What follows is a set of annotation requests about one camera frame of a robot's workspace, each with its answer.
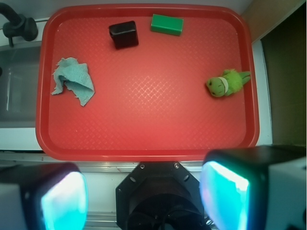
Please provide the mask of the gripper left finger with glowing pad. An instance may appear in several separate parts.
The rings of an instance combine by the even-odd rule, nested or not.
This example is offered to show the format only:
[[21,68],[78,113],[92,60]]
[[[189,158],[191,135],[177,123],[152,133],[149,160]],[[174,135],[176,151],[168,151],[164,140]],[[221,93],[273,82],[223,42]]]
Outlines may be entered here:
[[86,178],[76,164],[1,167],[2,230],[82,230],[87,213]]

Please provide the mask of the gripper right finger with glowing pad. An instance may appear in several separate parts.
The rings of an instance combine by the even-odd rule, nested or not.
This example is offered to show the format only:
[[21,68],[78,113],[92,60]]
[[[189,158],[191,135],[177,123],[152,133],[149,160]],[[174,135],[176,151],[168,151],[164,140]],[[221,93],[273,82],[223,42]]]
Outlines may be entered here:
[[212,150],[201,168],[200,196],[219,230],[304,230],[307,149],[268,145]]

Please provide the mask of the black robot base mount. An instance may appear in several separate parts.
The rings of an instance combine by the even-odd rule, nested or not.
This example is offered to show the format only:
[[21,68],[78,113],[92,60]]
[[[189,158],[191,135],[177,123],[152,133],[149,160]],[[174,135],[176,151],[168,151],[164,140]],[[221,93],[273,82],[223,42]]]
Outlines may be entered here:
[[199,181],[179,162],[141,162],[116,187],[122,230],[208,230]]

